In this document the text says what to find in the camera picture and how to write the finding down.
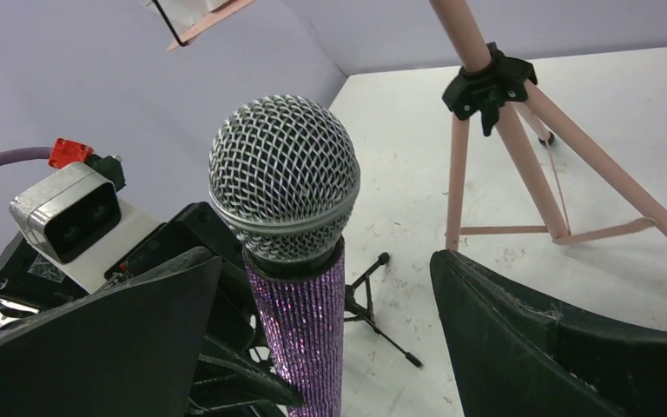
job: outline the black stand leg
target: black stand leg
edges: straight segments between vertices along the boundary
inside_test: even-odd
[[[369,267],[369,269],[365,271],[364,274],[362,274],[359,278],[357,278],[357,280],[353,284],[347,285],[346,295],[344,300],[344,309],[347,312],[353,314],[353,316],[345,318],[344,321],[364,321],[366,324],[369,325],[370,328],[372,328],[372,330],[374,330],[376,334],[379,334],[380,336],[384,337],[386,341],[388,341],[391,345],[395,346],[395,348],[397,348],[400,352],[402,352],[402,354],[405,355],[406,359],[408,359],[410,363],[412,363],[416,367],[423,367],[423,362],[421,362],[410,352],[407,352],[405,349],[403,349],[389,336],[382,333],[382,330],[380,330],[380,328],[378,328],[377,325],[374,323],[374,305],[372,303],[372,284],[370,282],[370,277],[372,276],[374,271],[376,271],[382,265],[387,264],[389,261],[390,261],[390,255],[387,252],[383,252],[377,258],[377,261],[371,267]],[[367,292],[366,308],[361,306],[354,298],[354,293],[356,292],[357,288],[361,286],[361,284],[364,284],[364,288]]]
[[[540,142],[541,145],[543,145],[543,146],[551,146],[551,145],[554,143],[554,141],[556,141],[556,136],[553,135],[553,132],[549,132],[549,133],[551,133],[551,135],[548,136],[548,140],[547,140],[547,141],[544,141],[544,140],[541,139],[541,138],[538,139],[538,141]]]

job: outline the microphone grille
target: microphone grille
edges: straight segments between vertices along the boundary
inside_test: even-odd
[[[304,261],[332,248],[359,181],[346,129],[328,109],[298,96],[246,104],[211,148],[216,211],[252,254],[271,261]]]

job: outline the lavender wall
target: lavender wall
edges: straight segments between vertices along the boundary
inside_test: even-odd
[[[269,94],[330,103],[345,77],[279,0],[260,0],[167,53],[171,37],[137,1],[0,0],[0,151],[57,137],[120,155],[122,195],[160,219],[207,199],[208,145],[230,112]],[[0,253],[9,202],[49,175],[0,169]]]
[[[458,63],[426,0],[283,0],[348,75]],[[525,58],[667,46],[667,1],[470,0],[488,42]]]

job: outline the microphone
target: microphone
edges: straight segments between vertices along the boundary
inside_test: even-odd
[[[346,129],[298,96],[268,96],[227,119],[210,152],[211,206],[244,247],[290,417],[341,415],[344,239],[360,189]]]

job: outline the microphone stand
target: microphone stand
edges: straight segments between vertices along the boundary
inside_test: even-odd
[[[415,367],[423,367],[423,362],[421,362],[418,358],[416,358],[413,354],[410,352],[407,352],[405,349],[403,349],[398,343],[396,343],[390,336],[386,335],[385,333],[380,330],[380,328],[377,327],[377,325],[374,323],[374,305],[372,302],[372,284],[371,284],[371,276],[376,271],[378,268],[380,268],[382,265],[387,264],[390,261],[390,254],[387,252],[383,252],[380,254],[380,256],[377,257],[377,261],[369,267],[364,274],[362,274],[359,278],[356,279],[352,284],[347,284],[346,286],[346,292],[344,295],[344,309],[348,312],[353,314],[351,317],[347,317],[344,319],[344,322],[348,321],[364,321],[366,324],[369,325],[372,330],[376,334],[379,334],[383,338],[385,338],[386,341],[388,341],[391,345],[395,346],[396,349],[398,349],[402,354],[405,355],[406,359],[410,361]],[[356,293],[357,288],[361,286],[361,284],[364,284],[364,288],[367,292],[367,307],[361,306],[357,301],[356,298],[354,297],[354,293]]]
[[[486,44],[466,0],[430,0],[430,3],[462,62],[459,75],[443,95],[446,107],[453,113],[446,216],[447,249],[459,249],[460,235],[548,233],[554,243],[568,245],[656,227],[667,237],[666,208],[536,86],[538,79],[530,63],[505,56],[495,43]],[[481,113],[485,136],[492,133],[492,128],[497,129],[543,219],[543,225],[461,227],[469,119],[477,111]],[[556,138],[561,139],[642,217],[625,224],[573,235],[565,220],[565,205],[562,204],[562,214],[518,114],[538,135],[541,144],[548,148]],[[560,188],[558,195],[563,203]]]

